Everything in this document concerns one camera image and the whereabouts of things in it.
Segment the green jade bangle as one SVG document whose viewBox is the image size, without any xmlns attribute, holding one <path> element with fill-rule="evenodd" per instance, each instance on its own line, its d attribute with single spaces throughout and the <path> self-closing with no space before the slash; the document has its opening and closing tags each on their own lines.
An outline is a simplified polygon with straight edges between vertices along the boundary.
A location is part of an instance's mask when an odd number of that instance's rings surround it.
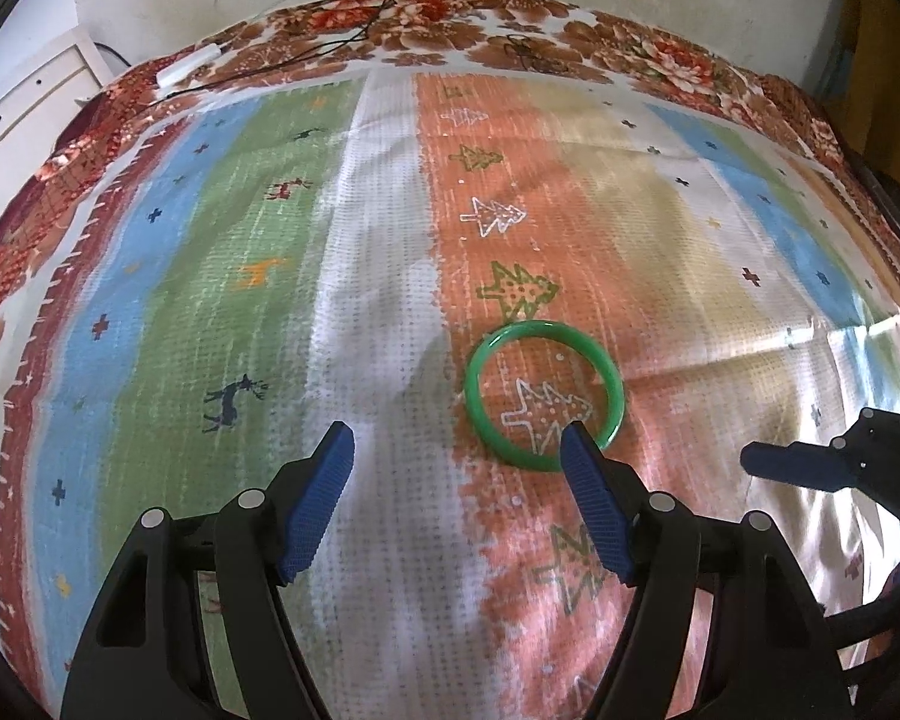
<svg viewBox="0 0 900 720">
<path fill-rule="evenodd" d="M 593 438 L 601 450 L 613 444 L 621 431 L 622 421 L 626 414 L 626 394 L 624 380 L 616 362 L 610 353 L 594 338 L 578 328 L 552 320 L 525 320 L 525 322 L 509 323 L 489 333 L 471 355 L 464 368 L 463 396 L 464 408 L 470 418 L 471 426 L 482 444 L 507 465 L 515 466 L 528 472 L 557 473 L 560 470 L 559 458 L 532 452 L 518 447 L 502 434 L 491 417 L 487 414 L 481 393 L 481 372 L 502 346 L 525 338 L 544 338 L 572 349 L 582 356 L 600 377 L 601 385 L 608 400 L 608 413 L 600 429 Z"/>
</svg>

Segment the white wooden headboard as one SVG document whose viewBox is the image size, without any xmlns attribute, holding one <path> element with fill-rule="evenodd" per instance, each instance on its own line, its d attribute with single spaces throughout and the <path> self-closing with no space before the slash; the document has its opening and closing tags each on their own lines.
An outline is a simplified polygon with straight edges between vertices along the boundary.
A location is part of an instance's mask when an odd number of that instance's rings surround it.
<svg viewBox="0 0 900 720">
<path fill-rule="evenodd" d="M 77 113 L 113 80 L 84 26 L 55 37 L 0 99 L 0 199 L 12 199 Z"/>
</svg>

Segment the hanging yellow brown garment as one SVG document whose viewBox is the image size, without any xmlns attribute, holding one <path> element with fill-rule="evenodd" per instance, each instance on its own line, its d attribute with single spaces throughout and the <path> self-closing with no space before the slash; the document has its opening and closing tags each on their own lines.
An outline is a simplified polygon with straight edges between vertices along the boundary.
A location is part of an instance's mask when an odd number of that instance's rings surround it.
<svg viewBox="0 0 900 720">
<path fill-rule="evenodd" d="M 873 166 L 900 171 L 900 4 L 844 0 L 832 59 L 827 114 Z"/>
</svg>

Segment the white charger on bed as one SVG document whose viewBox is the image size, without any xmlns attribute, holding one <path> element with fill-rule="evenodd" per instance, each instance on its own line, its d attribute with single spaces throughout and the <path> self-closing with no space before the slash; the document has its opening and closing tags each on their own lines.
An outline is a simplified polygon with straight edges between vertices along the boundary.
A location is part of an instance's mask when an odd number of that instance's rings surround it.
<svg viewBox="0 0 900 720">
<path fill-rule="evenodd" d="M 194 49 L 183 55 L 182 59 L 175 60 L 170 65 L 162 68 L 155 74 L 155 82 L 159 89 L 169 89 L 180 83 L 198 68 L 212 64 L 221 57 L 221 48 L 216 43 L 209 43 L 199 49 Z"/>
</svg>

